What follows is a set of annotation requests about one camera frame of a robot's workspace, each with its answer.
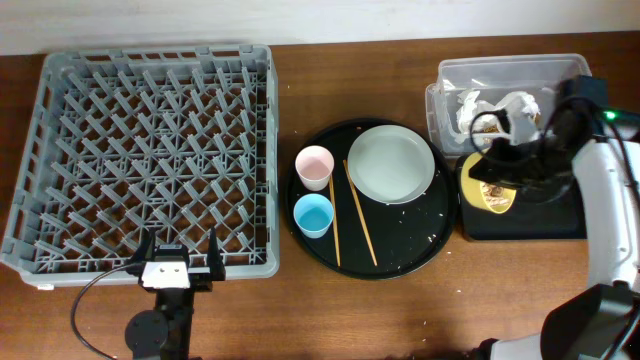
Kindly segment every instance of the chopsticks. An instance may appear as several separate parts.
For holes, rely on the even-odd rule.
[[[369,230],[367,230],[367,223],[364,221],[364,215],[362,214],[362,208],[360,208],[360,201],[358,200],[358,193],[356,192],[355,186],[353,186],[353,181],[351,180],[351,175],[349,175],[349,166],[347,166],[347,160],[342,160],[342,164],[344,164],[344,171],[347,173],[347,179],[349,179],[349,186],[351,187],[351,193],[353,194],[353,200],[356,202],[356,209],[358,209],[358,216],[360,216],[360,224],[362,225],[362,231],[364,231],[364,236],[367,238],[367,245],[369,245],[369,252],[371,252],[371,258],[373,259],[373,264],[375,266],[378,266],[378,261],[376,260],[376,253],[373,251],[373,245],[371,245],[371,238],[369,237]]]
[[[333,238],[336,242],[336,259],[338,259],[338,267],[340,267],[340,240],[338,240],[338,214],[336,213],[336,195],[333,192],[333,175],[329,176],[329,191],[333,206]]]

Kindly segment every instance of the white plate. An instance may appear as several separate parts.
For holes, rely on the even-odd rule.
[[[385,204],[403,204],[431,184],[435,161],[429,145],[415,132],[395,125],[362,133],[349,150],[349,174],[367,197]]]

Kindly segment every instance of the dish rack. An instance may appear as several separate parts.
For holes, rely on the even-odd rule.
[[[215,228],[228,279],[272,276],[277,91],[266,46],[49,55],[0,261],[40,289],[80,286],[123,265],[146,228],[201,272]]]

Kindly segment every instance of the blue cup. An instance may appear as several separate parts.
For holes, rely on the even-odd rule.
[[[293,207],[293,219],[306,237],[317,239],[327,232],[333,221],[333,206],[322,195],[305,195]]]

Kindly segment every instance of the wooden table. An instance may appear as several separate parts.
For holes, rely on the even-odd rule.
[[[424,93],[445,59],[580,53],[609,81],[612,105],[640,111],[640,33],[396,41],[273,47],[280,92],[280,174],[324,127],[376,116],[426,133]],[[6,222],[43,56],[0,58],[0,216]],[[196,296],[191,352],[220,358],[385,358],[469,350],[490,337],[538,332],[547,313],[586,284],[587,244],[471,243],[460,228],[436,259],[390,281],[334,273],[306,254],[280,219],[279,272],[215,284]],[[0,270],[0,357],[86,359],[69,308],[78,288],[37,291]],[[124,328],[153,296],[99,287],[79,326],[98,348],[128,358]]]

